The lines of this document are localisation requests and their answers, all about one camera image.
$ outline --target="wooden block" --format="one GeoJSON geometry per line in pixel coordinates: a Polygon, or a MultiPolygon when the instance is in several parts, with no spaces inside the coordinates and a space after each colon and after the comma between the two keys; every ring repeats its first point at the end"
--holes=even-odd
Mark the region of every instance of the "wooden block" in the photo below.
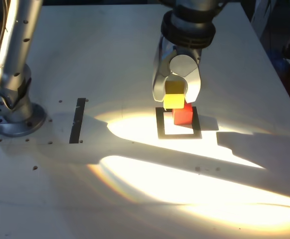
{"type": "Polygon", "coordinates": [[[184,108],[184,87],[183,81],[166,81],[165,97],[163,107],[165,109],[181,109],[184,108]]]}
{"type": "Polygon", "coordinates": [[[192,124],[193,107],[191,106],[191,103],[184,102],[184,108],[173,109],[172,115],[175,125],[192,124]]]}

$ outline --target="yellow cube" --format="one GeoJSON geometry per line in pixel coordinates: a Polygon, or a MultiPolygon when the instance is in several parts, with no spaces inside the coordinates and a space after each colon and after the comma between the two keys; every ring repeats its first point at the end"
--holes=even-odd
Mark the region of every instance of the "yellow cube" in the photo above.
{"type": "Polygon", "coordinates": [[[185,104],[185,84],[183,81],[166,81],[163,107],[165,109],[182,109],[185,104]]]}

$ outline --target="black square outline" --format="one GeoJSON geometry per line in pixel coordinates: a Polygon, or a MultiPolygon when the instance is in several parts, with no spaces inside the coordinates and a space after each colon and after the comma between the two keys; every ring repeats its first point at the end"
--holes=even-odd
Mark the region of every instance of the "black square outline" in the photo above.
{"type": "Polygon", "coordinates": [[[201,139],[202,138],[196,107],[193,107],[193,121],[192,121],[191,126],[194,133],[191,133],[191,134],[165,134],[164,113],[172,112],[172,110],[171,109],[165,110],[163,107],[156,107],[155,110],[156,110],[157,134],[158,134],[159,139],[191,139],[191,138],[201,139]]]}

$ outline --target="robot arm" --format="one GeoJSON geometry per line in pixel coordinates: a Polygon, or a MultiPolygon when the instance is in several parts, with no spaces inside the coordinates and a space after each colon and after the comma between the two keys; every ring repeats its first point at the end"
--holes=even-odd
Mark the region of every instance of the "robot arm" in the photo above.
{"type": "Polygon", "coordinates": [[[43,0],[11,0],[0,49],[0,134],[21,136],[41,126],[45,113],[28,97],[25,61],[43,0]]]}
{"type": "Polygon", "coordinates": [[[176,0],[173,10],[164,15],[153,77],[156,101],[163,101],[165,82],[170,79],[184,80],[186,101],[196,101],[201,51],[211,44],[216,32],[212,19],[224,5],[219,7],[217,0],[176,0]]]}

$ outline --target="cable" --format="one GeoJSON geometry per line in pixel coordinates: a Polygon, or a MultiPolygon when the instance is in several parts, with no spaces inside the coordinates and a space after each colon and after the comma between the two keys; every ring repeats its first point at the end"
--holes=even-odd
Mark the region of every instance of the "cable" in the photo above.
{"type": "Polygon", "coordinates": [[[175,1],[168,1],[168,0],[157,0],[160,4],[173,8],[175,5],[175,1]]]}
{"type": "Polygon", "coordinates": [[[3,21],[2,21],[2,28],[1,28],[1,32],[0,32],[0,45],[1,45],[2,40],[3,40],[6,18],[7,18],[7,2],[6,2],[6,0],[2,0],[2,7],[3,7],[3,21]]]}

